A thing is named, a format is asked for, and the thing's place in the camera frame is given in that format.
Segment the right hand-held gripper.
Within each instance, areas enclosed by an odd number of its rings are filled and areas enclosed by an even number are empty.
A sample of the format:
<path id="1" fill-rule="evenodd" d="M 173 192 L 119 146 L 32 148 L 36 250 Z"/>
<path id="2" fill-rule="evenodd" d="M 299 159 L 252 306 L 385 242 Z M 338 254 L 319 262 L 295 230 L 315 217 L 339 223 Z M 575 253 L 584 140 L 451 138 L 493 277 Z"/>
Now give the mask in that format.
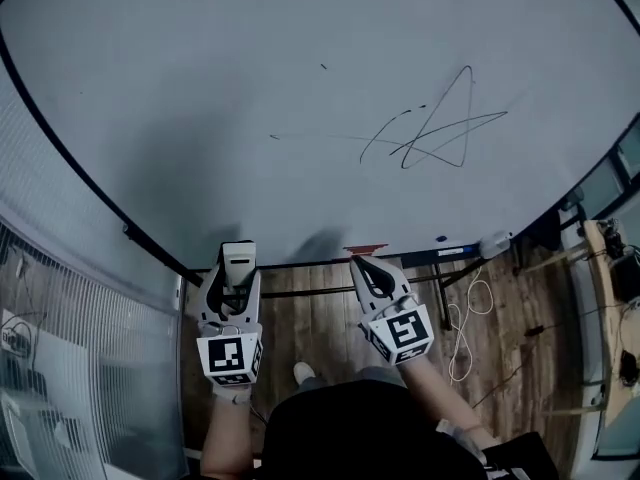
<path id="1" fill-rule="evenodd" d="M 353 256 L 349 268 L 365 314 L 359 327 L 366 340 L 391 366 L 425 355 L 433 344 L 433 328 L 426 305 L 409 293 L 403 271 L 371 256 Z M 389 300 L 396 301 L 382 308 Z"/>

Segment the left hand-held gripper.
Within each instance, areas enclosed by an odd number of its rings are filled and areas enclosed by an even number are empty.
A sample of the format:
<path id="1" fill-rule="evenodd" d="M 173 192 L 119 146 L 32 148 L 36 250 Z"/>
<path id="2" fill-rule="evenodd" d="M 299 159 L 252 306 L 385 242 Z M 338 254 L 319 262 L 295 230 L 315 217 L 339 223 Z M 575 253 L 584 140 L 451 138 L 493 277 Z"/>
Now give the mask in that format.
<path id="1" fill-rule="evenodd" d="M 247 283 L 244 312 L 220 315 L 223 297 L 223 267 L 216 264 L 206 275 L 197 294 L 200 337 L 197 348 L 204 376 L 213 393 L 232 404 L 249 404 L 257 382 L 264 347 L 258 321 L 261 273 Z"/>

